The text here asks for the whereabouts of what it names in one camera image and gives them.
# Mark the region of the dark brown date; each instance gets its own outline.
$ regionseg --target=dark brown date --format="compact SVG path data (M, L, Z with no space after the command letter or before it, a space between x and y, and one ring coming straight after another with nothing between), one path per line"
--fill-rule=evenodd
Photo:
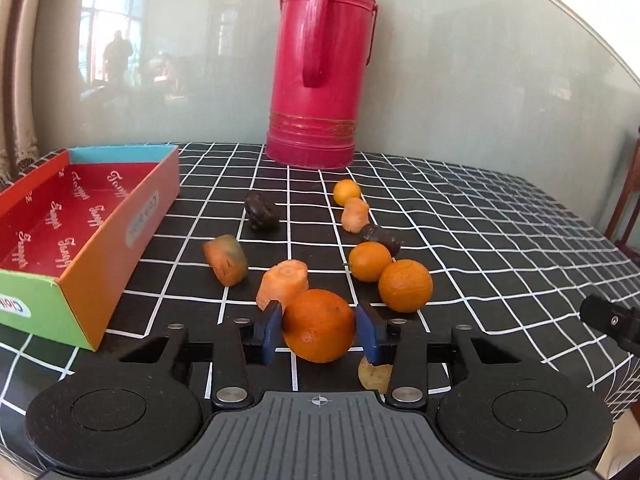
M244 210L253 231L273 231L280 227L280 211L258 191L250 191L244 199Z
M392 257L402 249L402 242L398 240L395 234L383 227L367 224L360 230L360 237L367 242L377 242L383 244L391 253Z

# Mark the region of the orange box side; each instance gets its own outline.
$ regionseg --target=orange box side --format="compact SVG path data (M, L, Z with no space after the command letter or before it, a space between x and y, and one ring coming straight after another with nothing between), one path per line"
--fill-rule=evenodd
M31 191L40 186L44 181L54 176L57 172L64 170L69 165L69 152L56 155L42 166L28 173L0 193L0 216L6 214L9 209L15 206L20 200L24 200Z
M178 196L179 179L175 149L106 219L58 279L92 348L100 345L131 273ZM145 211L148 216L141 222Z

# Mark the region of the blue box side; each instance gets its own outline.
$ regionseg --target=blue box side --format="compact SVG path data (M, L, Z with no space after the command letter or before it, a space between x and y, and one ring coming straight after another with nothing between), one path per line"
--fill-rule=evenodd
M176 146L170 144L140 144L132 146L88 146L71 148L71 164L105 164L110 162L162 162Z

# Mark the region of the checkered tablecloth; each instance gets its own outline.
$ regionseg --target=checkered tablecloth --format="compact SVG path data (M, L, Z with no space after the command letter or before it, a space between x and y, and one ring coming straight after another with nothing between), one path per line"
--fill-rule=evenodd
M133 273L100 352L162 332L172 322L185 324L191 338L210 338L214 324L255 312L262 274L287 258L307 263L312 288L332 290L351 304L382 306L376 285L358 282L344 265L359 239L340 227L341 208L331 192L335 182L352 178L372 220L401 232L398 258L417 260L432 273L432 300L414 316L425 330L477 326L595 389L615 415L640 396L638 359L577 317L580 302L592 292L638 305L639 269L529 182L373 153L357 153L343 171L306 171L269 160L258 145L179 146L180 196ZM249 189L267 193L280 206L276 233L261 237L248 229L243 201ZM202 252L204 241L223 234L238 237L251 265L248 277L233 288L215 280ZM264 389L358 390L361 357L362 349L354 347L337 362L315 365L297 359L281 342L274 364L250 367L249 378ZM90 352L0 327L2 444L34 461L24 433L27 406L92 359ZM432 365L431 393L449 388L446 372ZM209 365L194 366L190 386L209 396Z

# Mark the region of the gray wall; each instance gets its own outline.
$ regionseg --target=gray wall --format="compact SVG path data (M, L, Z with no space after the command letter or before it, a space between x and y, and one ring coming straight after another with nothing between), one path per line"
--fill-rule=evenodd
M184 56L189 91L154 100L131 89L96 111L79 99L80 0L41 0L33 90L43 147L263 142L277 2L149 0L145 56ZM604 228L640 124L640 88L610 53L548 0L378 2L358 148L519 174ZM233 48L220 56L229 9Z

